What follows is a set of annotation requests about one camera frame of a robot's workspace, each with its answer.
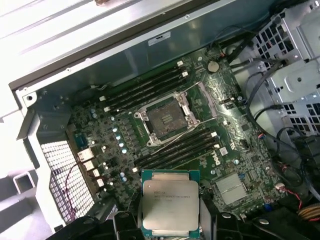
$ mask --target cable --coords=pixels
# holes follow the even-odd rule
[[[82,162],[77,162],[75,165],[73,165],[73,166],[70,168],[70,170],[69,170],[69,172],[68,172],[68,174],[67,174],[67,176],[66,176],[66,178],[65,178],[65,194],[66,194],[66,198],[67,198],[67,200],[68,200],[68,204],[69,204],[69,206],[70,206],[70,208],[69,208],[69,210],[70,210],[70,211],[69,211],[69,214],[71,215],[71,220],[72,220],[72,221],[74,221],[74,220],[76,219],[76,209],[75,209],[74,207],[72,207],[71,199],[70,199],[70,197],[69,197],[68,178],[69,178],[72,170],[73,170],[76,166],[78,166],[79,164],[82,164]]]
[[[262,76],[264,75],[264,73],[263,73],[262,71],[258,71],[258,72],[254,73],[254,74],[251,74],[251,75],[248,77],[248,79],[245,81],[244,87],[243,87],[244,95],[247,96],[247,86],[248,86],[249,80],[252,79],[253,77],[259,75],[259,74],[261,74]]]
[[[320,204],[312,204],[298,212],[298,216],[304,220],[312,219],[320,216]]]
[[[278,133],[276,134],[276,139],[278,139],[278,140],[281,140],[281,135],[284,133],[284,131],[285,130],[292,130],[292,131],[295,131],[296,133],[298,133],[300,136],[304,136],[304,134],[300,131],[300,130],[298,130],[298,129],[295,129],[295,128],[293,128],[293,127],[290,127],[290,126],[287,126],[287,127],[283,127],[283,128],[281,128],[279,131],[278,131]],[[277,142],[276,143],[276,151],[275,151],[275,156],[277,156],[278,154],[279,154],[279,152],[280,152],[280,144]]]
[[[256,36],[257,34],[249,34],[247,38],[245,38],[233,51],[232,53],[227,56],[227,61],[228,63],[232,63],[238,56],[239,54],[245,49],[246,46],[250,44],[252,39]]]
[[[260,224],[258,221],[253,221],[252,224],[257,228],[260,229],[261,231],[274,236],[273,239],[278,239],[278,240],[288,240],[288,238],[283,238],[282,236],[280,236],[279,234],[275,233],[274,231],[271,231],[269,229],[267,229],[267,227],[263,224]]]
[[[195,84],[191,85],[190,87],[188,87],[187,89],[183,90],[179,96],[181,96],[182,94],[186,93],[188,90],[192,89],[194,86],[197,86],[201,83],[201,81],[197,81]]]
[[[299,186],[301,186],[303,184],[303,178],[302,176],[300,176],[300,174],[296,171],[294,171],[294,168],[293,167],[287,167],[286,165],[282,165],[282,166],[279,166],[276,164],[276,161],[274,158],[271,159],[271,167],[272,167],[272,170],[273,172],[279,177],[281,178],[285,183],[286,185],[288,186],[291,186],[292,188],[297,188]],[[295,182],[293,182],[292,179],[288,179],[286,176],[285,176],[285,171],[287,171],[288,169],[293,169],[292,170],[292,173],[295,174],[297,180]]]
[[[259,134],[258,135],[258,139],[265,139],[266,137],[265,137],[265,135],[263,134],[263,133],[261,133],[261,134]]]
[[[235,28],[235,29],[240,29],[240,30],[243,30],[243,31],[245,31],[245,32],[247,32],[247,33],[251,33],[251,34],[254,34],[254,35],[257,34],[257,32],[251,31],[250,29],[247,29],[247,28],[245,28],[245,27],[238,26],[238,25],[230,25],[230,26],[227,26],[227,27],[225,27],[224,29],[222,29],[222,30],[214,37],[214,39],[212,40],[212,42],[209,44],[209,49],[212,49],[213,44],[216,42],[216,40],[217,40],[226,30],[228,30],[228,29],[233,29],[233,28]]]
[[[278,68],[281,66],[281,63],[280,62],[277,62],[276,64],[274,64],[266,73],[265,75],[262,76],[262,78],[258,81],[258,83],[255,85],[255,87],[253,88],[252,90],[252,93],[248,99],[248,103],[246,105],[246,108],[245,108],[245,111],[247,113],[247,117],[249,119],[249,121],[251,123],[253,123],[258,129],[259,131],[261,131],[262,133],[264,133],[267,137],[271,138],[272,140],[274,140],[275,142],[279,143],[279,144],[282,144],[284,146],[286,146],[287,148],[293,150],[294,152],[297,152],[297,150],[285,143],[284,141],[281,141],[279,139],[277,139],[276,137],[272,136],[270,133],[268,133],[266,130],[264,130],[256,121],[255,121],[255,118],[254,116],[252,115],[251,113],[251,110],[250,110],[250,105],[252,104],[253,102],[253,99],[255,98],[259,88],[261,87],[261,85],[264,83],[264,81],[269,78],[274,72],[276,72],[276,70],[278,70]]]
[[[264,63],[274,64],[274,63],[279,62],[279,61],[280,60],[278,60],[278,59],[268,59],[268,58],[256,57],[256,58],[251,58],[251,59],[248,59],[246,61],[243,61],[243,62],[240,62],[240,63],[237,63],[237,64],[230,65],[230,68],[231,69],[236,69],[236,68],[244,67],[244,66],[246,66],[246,65],[248,65],[250,63],[253,63],[253,62],[264,62]]]
[[[299,200],[299,207],[298,209],[300,210],[301,207],[302,207],[302,200],[301,198],[299,197],[299,195],[293,191],[290,191],[289,189],[285,188],[285,187],[281,187],[280,190],[284,191],[284,192],[287,192],[288,194],[291,194],[291,195],[294,195],[298,200]]]
[[[298,4],[303,4],[308,0],[281,0],[273,3],[269,9],[270,16],[281,13],[284,9],[292,8]]]
[[[98,91],[103,91],[109,84],[106,83],[103,86],[99,86],[99,85],[90,85],[91,89],[97,89]]]
[[[320,220],[320,217],[316,217],[316,218],[310,219],[309,222],[316,222],[316,221],[319,221],[319,220]]]
[[[268,111],[268,110],[281,110],[284,107],[281,104],[274,104],[271,106],[267,106],[265,108],[263,108],[262,110],[260,110],[257,115],[254,117],[254,120],[257,121],[258,118],[261,116],[261,114],[263,114],[264,112]]]
[[[219,46],[221,47],[221,49],[227,48],[235,43],[238,43],[239,41],[242,41],[243,39],[248,37],[249,34],[251,33],[243,32],[227,40],[219,41]]]
[[[311,182],[311,179],[306,172],[305,164],[306,164],[306,160],[302,159],[302,161],[300,163],[300,172],[301,172],[302,179],[305,181],[305,184],[307,185],[309,191],[320,202],[320,194],[318,193],[318,191],[315,189],[313,183]]]

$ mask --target red cable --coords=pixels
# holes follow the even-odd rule
[[[65,193],[66,193],[66,198],[67,198],[68,203],[69,203],[69,206],[70,206],[70,208],[69,208],[69,213],[70,213],[70,215],[71,215],[71,220],[72,220],[72,221],[74,221],[74,220],[76,219],[76,209],[74,209],[74,208],[72,207],[71,199],[70,199],[70,197],[69,197],[68,178],[69,178],[72,170],[74,169],[74,167],[78,166],[79,164],[82,164],[82,162],[79,162],[79,163],[76,163],[75,165],[73,165],[73,166],[70,168],[70,170],[69,170],[69,172],[68,172],[68,175],[67,175],[66,178],[65,178]]]
[[[293,192],[293,191],[290,191],[289,189],[287,189],[287,188],[285,188],[285,187],[282,187],[281,189],[282,189],[283,191],[289,193],[289,194],[294,195],[294,196],[299,200],[299,207],[298,207],[298,209],[300,210],[300,209],[302,208],[302,200],[301,200],[301,198],[299,197],[299,195],[298,195],[297,193]]]
[[[281,170],[282,170],[282,172],[284,173],[286,169],[287,169],[287,166],[286,166],[286,165],[283,165]]]
[[[309,222],[316,222],[316,221],[319,221],[319,220],[320,220],[320,217],[317,217],[317,218],[310,219]]]

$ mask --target black dimm slot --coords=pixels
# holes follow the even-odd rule
[[[166,162],[165,164],[160,164],[160,165],[154,167],[153,169],[165,169],[167,166],[175,164],[175,163],[181,161],[182,159],[188,158],[190,155],[196,155],[196,154],[200,153],[201,151],[204,151],[205,149],[212,147],[214,144],[215,143],[208,143],[205,146],[202,146],[201,148],[196,149],[191,154],[190,154],[190,152],[187,152],[186,154],[181,155],[178,158],[171,160],[170,162]]]
[[[122,99],[116,99],[117,101],[112,104],[107,103],[108,107],[113,108],[114,106],[125,105],[127,102],[132,101],[132,98],[139,98],[140,96],[145,95],[145,92],[153,91],[153,89],[156,89],[156,88],[161,88],[161,85],[165,86],[165,84],[167,84],[168,82],[171,82],[179,78],[182,78],[181,74],[172,76],[170,78],[165,79],[164,81],[157,82],[156,84],[152,83],[150,84],[150,86],[148,86],[145,89],[137,89],[134,91],[133,94],[126,95]]]
[[[201,141],[204,141],[204,140],[206,140],[207,138],[212,138],[211,135],[207,135],[207,134],[208,134],[208,133],[203,133],[202,135],[199,135],[199,138],[201,138]],[[148,165],[150,162],[154,162],[154,161],[157,161],[158,159],[165,158],[165,157],[169,156],[170,154],[176,154],[176,153],[178,153],[179,151],[182,151],[183,149],[185,149],[185,148],[193,145],[194,142],[196,142],[196,140],[186,142],[185,144],[182,143],[182,144],[176,146],[175,148],[172,148],[172,149],[170,149],[170,150],[166,150],[165,152],[162,152],[160,155],[154,155],[154,156],[155,156],[154,158],[145,160],[145,161],[143,161],[142,163],[139,163],[138,166],[139,166],[140,168],[144,168],[144,166],[145,166],[145,165]]]
[[[181,137],[179,140],[175,141],[174,143],[171,143],[169,146],[167,146],[165,149],[159,151],[159,153],[155,154],[155,155],[146,155],[146,156],[143,156],[137,160],[134,161],[134,163],[138,166],[140,163],[144,163],[144,161],[148,158],[153,158],[153,157],[156,157],[158,154],[162,154],[166,151],[169,151],[171,149],[174,149],[176,146],[180,145],[180,144],[183,144],[189,140],[192,140],[192,142],[194,142],[194,137],[197,137],[199,135],[202,135],[203,133],[208,133],[209,132],[209,129],[208,128],[205,128],[205,129],[202,129],[202,130],[199,130],[199,131],[191,131],[189,134],[186,134],[185,136]]]
[[[136,107],[136,106],[138,106],[140,104],[143,104],[143,103],[145,103],[145,102],[147,102],[149,100],[152,100],[152,99],[156,98],[157,96],[159,96],[161,94],[164,94],[164,93],[167,93],[169,91],[172,91],[174,88],[177,88],[178,86],[183,85],[185,83],[186,83],[186,79],[182,78],[180,81],[173,82],[172,84],[167,85],[163,89],[159,89],[159,90],[157,90],[156,92],[154,92],[152,94],[149,94],[147,96],[142,97],[141,99],[137,99],[137,100],[131,102],[130,104],[128,103],[128,105],[114,107],[114,109],[113,109],[113,111],[111,113],[114,114],[114,115],[119,114],[119,113],[125,111],[126,109],[131,109],[131,108]]]
[[[205,145],[205,144],[207,144],[207,143],[210,143],[210,142],[213,142],[213,138],[212,138],[212,137],[209,138],[209,139],[206,140],[206,141],[199,142],[198,144],[192,145],[191,147],[185,148],[185,149],[183,149],[183,150],[181,150],[181,151],[177,151],[177,153],[178,153],[179,155],[183,155],[183,154],[188,153],[188,152],[194,152],[194,151],[197,150],[197,148],[200,148],[201,146],[203,146],[203,145]],[[167,157],[167,158],[165,158],[165,159],[163,159],[163,160],[160,160],[160,161],[157,161],[157,162],[153,162],[153,163],[151,163],[150,165],[145,166],[145,169],[153,169],[153,168],[155,168],[156,166],[158,166],[158,165],[160,165],[160,164],[164,164],[164,163],[172,160],[172,159],[175,158],[175,157],[176,157],[176,154],[170,155],[169,157]]]
[[[120,101],[121,98],[127,97],[127,95],[134,95],[134,94],[136,94],[138,92],[143,91],[143,89],[146,89],[146,88],[154,85],[154,83],[159,82],[162,79],[167,79],[167,78],[170,78],[172,76],[177,76],[178,77],[181,73],[182,73],[181,70],[178,68],[178,69],[170,70],[170,71],[166,72],[165,74],[158,75],[158,76],[155,76],[155,77],[152,77],[152,78],[148,78],[147,81],[144,81],[142,83],[139,82],[139,84],[137,84],[137,87],[132,86],[129,89],[126,89],[126,90],[122,91],[120,94],[118,94],[116,96],[107,98],[106,102],[107,102],[107,104],[111,105],[114,102]]]
[[[144,83],[147,83],[149,81],[152,81],[153,79],[159,78],[162,75],[166,75],[168,73],[177,72],[177,71],[182,71],[182,70],[178,66],[171,67],[171,68],[169,68],[167,70],[164,70],[162,72],[159,72],[158,74],[153,75],[153,76],[151,76],[149,78],[142,78],[142,79],[138,80],[137,81],[137,85],[139,86],[140,84],[144,84]],[[131,89],[132,89],[132,86],[127,86],[127,87],[125,87],[124,89],[121,90],[121,93],[130,91]],[[114,98],[117,98],[118,95],[119,95],[119,92],[112,93],[110,96],[107,97],[107,101],[108,100],[112,100]]]

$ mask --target chip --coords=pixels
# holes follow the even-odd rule
[[[198,170],[143,170],[141,229],[146,237],[199,237]]]
[[[226,205],[247,196],[246,189],[237,173],[217,181],[216,185]]]
[[[249,149],[249,144],[248,144],[247,140],[241,139],[241,140],[240,140],[240,143],[241,143],[241,145],[242,145],[243,148]]]
[[[253,163],[259,161],[258,156],[256,156],[256,155],[255,155],[255,156],[252,156],[252,157],[251,157],[251,161],[252,161]]]
[[[164,106],[147,111],[147,116],[153,132],[158,138],[188,126],[185,115],[176,99]]]
[[[228,154],[228,150],[227,148],[224,146],[222,148],[219,149],[221,156],[227,155]]]
[[[242,131],[247,131],[247,130],[249,130],[249,129],[250,129],[250,127],[249,127],[249,125],[248,125],[248,124],[244,124],[244,125],[242,125],[242,126],[241,126],[241,128],[242,128]]]

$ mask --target cpu socket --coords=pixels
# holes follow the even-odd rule
[[[157,99],[134,113],[149,136],[148,147],[168,143],[200,121],[189,108],[186,92],[174,92]]]

